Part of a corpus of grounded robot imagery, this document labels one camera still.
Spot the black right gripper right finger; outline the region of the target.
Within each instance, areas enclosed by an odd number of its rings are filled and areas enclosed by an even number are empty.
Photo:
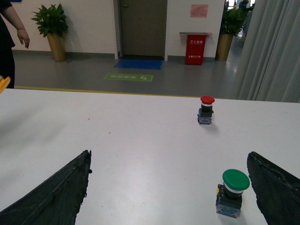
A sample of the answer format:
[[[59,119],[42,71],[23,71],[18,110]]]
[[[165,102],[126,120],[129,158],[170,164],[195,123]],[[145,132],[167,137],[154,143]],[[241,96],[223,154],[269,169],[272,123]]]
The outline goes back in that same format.
[[[300,179],[252,151],[247,169],[256,203],[269,225],[300,223]]]

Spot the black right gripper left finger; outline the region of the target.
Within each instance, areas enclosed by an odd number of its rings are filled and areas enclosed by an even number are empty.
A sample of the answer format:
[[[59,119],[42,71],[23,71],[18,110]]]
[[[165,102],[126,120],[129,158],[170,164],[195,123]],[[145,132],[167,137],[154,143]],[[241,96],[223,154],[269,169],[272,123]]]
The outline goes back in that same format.
[[[0,213],[2,225],[74,225],[92,172],[85,150]]]

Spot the bystander hand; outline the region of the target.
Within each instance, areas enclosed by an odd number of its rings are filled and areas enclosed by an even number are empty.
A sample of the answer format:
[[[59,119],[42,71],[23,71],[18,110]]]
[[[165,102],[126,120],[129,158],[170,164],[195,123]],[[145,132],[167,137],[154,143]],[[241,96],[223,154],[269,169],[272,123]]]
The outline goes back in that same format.
[[[29,45],[30,45],[30,38],[29,38],[29,35],[28,35],[26,29],[18,29],[17,36],[18,36],[20,43],[22,45],[24,45],[26,49],[28,49]]]

